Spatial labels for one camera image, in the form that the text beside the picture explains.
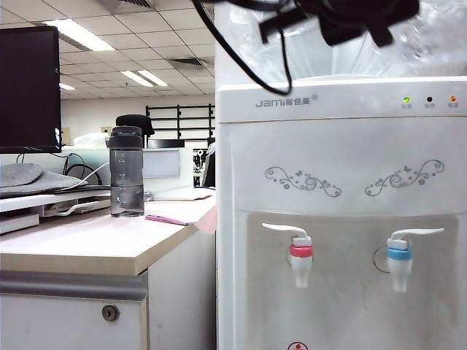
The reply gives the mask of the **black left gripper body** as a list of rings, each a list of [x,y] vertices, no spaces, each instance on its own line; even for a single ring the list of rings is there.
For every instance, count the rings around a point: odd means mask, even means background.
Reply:
[[[329,46],[345,43],[368,32],[367,26],[390,26],[413,18],[420,10],[411,1],[300,1],[302,9],[318,17],[320,32]]]

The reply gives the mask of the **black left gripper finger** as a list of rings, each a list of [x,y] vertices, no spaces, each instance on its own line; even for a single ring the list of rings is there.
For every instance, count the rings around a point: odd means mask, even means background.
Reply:
[[[308,20],[314,16],[313,12],[305,10],[288,10],[287,12],[281,12],[275,17],[259,23],[260,37],[262,43],[267,44],[269,42],[268,37],[270,34],[279,32],[292,25],[300,23],[301,21]]]
[[[393,43],[393,35],[387,26],[367,26],[367,29],[377,47],[385,47]]]

